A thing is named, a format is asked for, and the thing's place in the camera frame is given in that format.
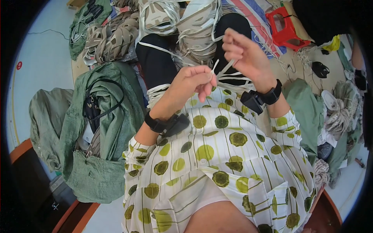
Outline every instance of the wrist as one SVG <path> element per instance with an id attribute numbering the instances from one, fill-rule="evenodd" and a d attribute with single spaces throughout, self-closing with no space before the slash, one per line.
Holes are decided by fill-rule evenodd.
<path id="1" fill-rule="evenodd" d="M 173 114 L 174 112 L 170 111 L 167 106 L 160 102 L 157 102 L 149 112 L 149 116 L 152 119 L 159 119 L 162 121 L 167 121 L 172 117 Z"/>

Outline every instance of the red stool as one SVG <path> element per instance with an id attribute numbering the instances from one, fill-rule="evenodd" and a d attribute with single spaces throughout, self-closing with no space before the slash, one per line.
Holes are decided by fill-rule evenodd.
<path id="1" fill-rule="evenodd" d="M 277 28 L 275 25 L 275 19 L 273 18 L 275 15 L 281 15 L 285 21 L 285 28 L 279 32 L 277 31 Z M 267 13 L 266 18 L 268 19 L 269 24 L 272 27 L 272 40 L 275 45 L 286 46 L 286 47 L 293 49 L 295 52 L 297 52 L 300 48 L 305 47 L 311 43 L 311 41 L 309 40 L 304 41 L 301 38 L 297 37 L 293 22 L 291 22 L 289 13 L 284 6 L 277 8 L 271 13 Z M 288 42 L 290 39 L 299 40 L 300 41 L 299 45 L 290 44 Z"/>

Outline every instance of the black pants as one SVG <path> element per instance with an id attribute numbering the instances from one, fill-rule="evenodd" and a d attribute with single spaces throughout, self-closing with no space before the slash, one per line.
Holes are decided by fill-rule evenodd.
<path id="1" fill-rule="evenodd" d="M 251 38 L 251 28 L 249 22 L 242 15 L 230 13 L 221 17 L 215 27 L 215 37 L 224 35 L 227 28 L 232 28 L 248 38 Z M 170 48 L 166 38 L 157 34 L 147 35 L 141 40 L 141 42 L 152 44 L 166 50 Z M 215 64 L 216 60 L 219 59 L 219 63 L 215 68 L 215 73 L 218 74 L 228 64 L 228 62 L 224 58 L 225 52 L 222 49 L 223 41 L 218 41 L 216 45 L 213 63 Z M 144 81 L 148 89 L 162 84 L 170 84 L 178 73 L 169 53 L 138 44 L 136 47 L 136 54 L 140 62 L 144 74 Z M 227 70 L 226 74 L 232 74 L 235 72 L 237 72 L 237 70 L 231 67 Z M 222 82 L 232 85 L 245 84 L 244 80 L 235 79 L 223 80 Z"/>

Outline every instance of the floor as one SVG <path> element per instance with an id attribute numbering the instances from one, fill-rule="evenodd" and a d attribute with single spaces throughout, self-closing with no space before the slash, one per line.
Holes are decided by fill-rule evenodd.
<path id="1" fill-rule="evenodd" d="M 68 9 L 65 1 L 50 0 L 40 12 L 29 32 L 42 32 L 53 29 L 61 32 L 66 38 L 69 35 L 69 26 L 72 23 L 75 10 Z M 52 90 L 55 87 L 73 89 L 74 70 L 82 73 L 88 68 L 81 61 L 71 62 L 68 50 L 68 41 L 59 33 L 48 31 L 42 34 L 28 34 L 19 51 L 14 64 L 14 73 L 10 83 L 10 92 L 7 100 L 7 141 L 10 151 L 17 147 L 30 135 L 30 119 L 28 115 L 29 101 L 39 89 Z M 310 70 L 305 70 L 292 50 L 281 58 L 286 64 L 294 66 L 296 73 L 289 72 L 290 78 L 305 79 L 312 87 L 314 93 L 319 94 L 321 88 L 320 79 L 310 75 Z M 337 52 L 330 55 L 322 55 L 316 51 L 310 55 L 311 60 L 317 60 L 330 69 L 328 78 L 323 80 L 322 88 L 331 91 L 337 81 L 344 81 L 342 64 Z M 283 84 L 286 74 L 281 69 L 277 60 L 271 59 L 271 69 Z M 258 119 L 258 125 L 266 132 L 270 128 L 266 111 Z M 358 158 L 366 158 L 367 151 L 362 149 Z M 342 219 L 345 219 L 352 208 L 361 184 L 365 170 L 357 164 L 352 164 L 342 170 L 342 176 L 346 182 L 340 182 L 334 190 L 326 188 L 329 195 L 339 209 Z M 102 204 L 88 222 L 84 232 L 122 232 L 120 221 L 123 216 L 123 198 L 113 201 L 111 204 Z"/>

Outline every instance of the black cable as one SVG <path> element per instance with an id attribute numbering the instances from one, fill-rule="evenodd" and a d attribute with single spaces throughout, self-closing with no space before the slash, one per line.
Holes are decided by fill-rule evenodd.
<path id="1" fill-rule="evenodd" d="M 42 34 L 42 33 L 47 32 L 47 31 L 57 32 L 57 31 L 55 31 L 55 30 L 48 29 L 48 30 L 45 30 L 45 31 L 43 31 L 43 32 L 29 32 L 28 34 Z M 69 41 L 69 39 L 66 39 L 65 35 L 63 35 L 61 32 L 57 32 L 57 33 L 61 34 L 65 40 L 68 40 L 68 41 Z"/>

